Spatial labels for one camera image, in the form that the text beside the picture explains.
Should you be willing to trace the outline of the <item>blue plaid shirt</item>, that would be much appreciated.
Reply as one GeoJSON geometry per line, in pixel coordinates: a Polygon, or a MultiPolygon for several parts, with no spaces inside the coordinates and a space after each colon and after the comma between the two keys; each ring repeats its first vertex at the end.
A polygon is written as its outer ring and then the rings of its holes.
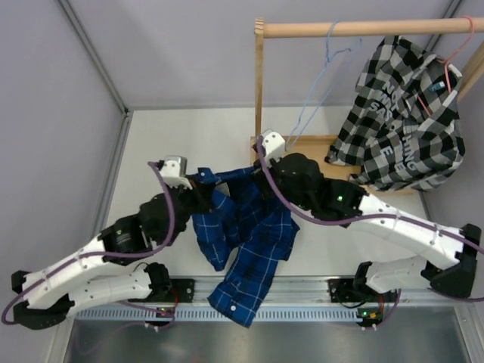
{"type": "Polygon", "coordinates": [[[207,300],[243,327],[253,323],[299,231],[278,198],[263,196],[253,172],[252,167],[218,173],[203,167],[194,176],[212,188],[208,212],[192,216],[198,247],[216,271],[227,271],[207,300]]]}

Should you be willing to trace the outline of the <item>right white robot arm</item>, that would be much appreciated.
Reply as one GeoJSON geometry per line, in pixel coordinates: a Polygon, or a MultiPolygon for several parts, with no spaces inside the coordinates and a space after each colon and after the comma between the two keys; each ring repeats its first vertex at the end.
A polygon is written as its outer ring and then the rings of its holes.
{"type": "Polygon", "coordinates": [[[433,224],[402,211],[364,188],[326,178],[318,164],[302,154],[254,163],[254,178],[264,194],[313,225],[358,231],[399,246],[411,256],[358,265],[352,292],[361,300],[391,290],[431,290],[440,296],[475,302],[472,295],[482,230],[433,224]]]}

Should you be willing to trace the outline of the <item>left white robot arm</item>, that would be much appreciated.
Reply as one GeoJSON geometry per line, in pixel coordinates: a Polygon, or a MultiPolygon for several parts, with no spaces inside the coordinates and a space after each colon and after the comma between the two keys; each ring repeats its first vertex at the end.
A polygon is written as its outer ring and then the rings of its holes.
{"type": "Polygon", "coordinates": [[[210,211],[214,185],[168,188],[95,235],[84,247],[38,272],[16,271],[11,288],[13,322],[42,330],[76,313],[123,300],[161,302],[172,281],[165,265],[138,263],[169,246],[190,217],[210,211]]]}

